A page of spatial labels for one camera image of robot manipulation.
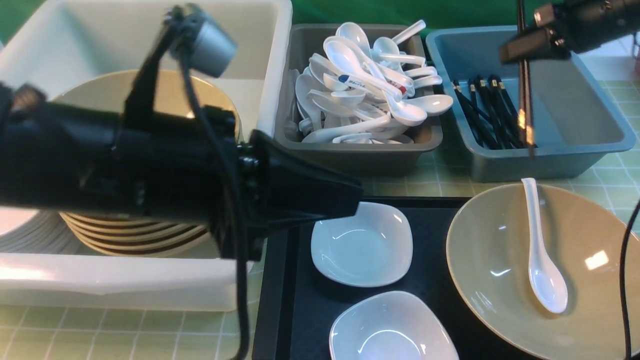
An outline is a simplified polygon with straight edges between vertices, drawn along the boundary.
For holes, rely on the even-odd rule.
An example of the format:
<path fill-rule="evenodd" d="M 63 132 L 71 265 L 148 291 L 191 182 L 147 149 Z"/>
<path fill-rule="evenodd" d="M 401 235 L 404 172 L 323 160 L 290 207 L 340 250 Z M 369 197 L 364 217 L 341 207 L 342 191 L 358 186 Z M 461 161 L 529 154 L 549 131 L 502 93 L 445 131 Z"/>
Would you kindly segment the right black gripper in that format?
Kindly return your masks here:
<path fill-rule="evenodd" d="M 526 23 L 526 2 L 516 2 L 517 34 L 498 51 L 504 65 L 526 60 L 567 60 L 621 37 L 619 0 L 563 0 L 534 11 Z"/>

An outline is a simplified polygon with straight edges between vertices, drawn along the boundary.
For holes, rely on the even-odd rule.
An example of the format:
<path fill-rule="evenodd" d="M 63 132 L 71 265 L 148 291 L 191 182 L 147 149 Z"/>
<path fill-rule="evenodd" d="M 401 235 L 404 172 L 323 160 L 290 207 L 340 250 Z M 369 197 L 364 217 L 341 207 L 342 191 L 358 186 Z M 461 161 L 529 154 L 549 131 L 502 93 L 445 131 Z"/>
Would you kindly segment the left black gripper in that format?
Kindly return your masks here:
<path fill-rule="evenodd" d="M 358 178 L 299 157 L 260 130 L 238 148 L 237 176 L 238 255 L 249 261 L 281 231 L 354 215 L 364 195 Z"/>

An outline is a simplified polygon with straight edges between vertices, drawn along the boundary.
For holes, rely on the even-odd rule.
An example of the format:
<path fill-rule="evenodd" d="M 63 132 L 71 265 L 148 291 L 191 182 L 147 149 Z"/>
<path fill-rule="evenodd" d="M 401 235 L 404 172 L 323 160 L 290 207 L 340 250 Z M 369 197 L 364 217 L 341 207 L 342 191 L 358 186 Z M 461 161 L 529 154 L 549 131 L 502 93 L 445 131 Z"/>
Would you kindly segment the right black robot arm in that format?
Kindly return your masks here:
<path fill-rule="evenodd" d="M 567 60 L 637 34 L 638 0 L 563 0 L 538 7 L 530 25 L 499 48 L 502 64 Z"/>

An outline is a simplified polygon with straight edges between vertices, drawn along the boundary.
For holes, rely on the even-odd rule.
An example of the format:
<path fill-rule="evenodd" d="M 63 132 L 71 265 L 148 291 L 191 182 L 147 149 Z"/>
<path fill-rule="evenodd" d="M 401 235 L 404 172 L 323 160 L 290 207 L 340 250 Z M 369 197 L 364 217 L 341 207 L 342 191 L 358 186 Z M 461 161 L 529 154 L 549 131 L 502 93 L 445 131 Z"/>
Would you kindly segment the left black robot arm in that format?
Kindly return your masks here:
<path fill-rule="evenodd" d="M 220 256 L 259 260 L 281 231 L 354 215 L 358 178 L 294 155 L 231 111 L 205 121 L 162 112 L 131 127 L 118 112 L 48 102 L 1 86 L 1 204 L 206 226 Z"/>

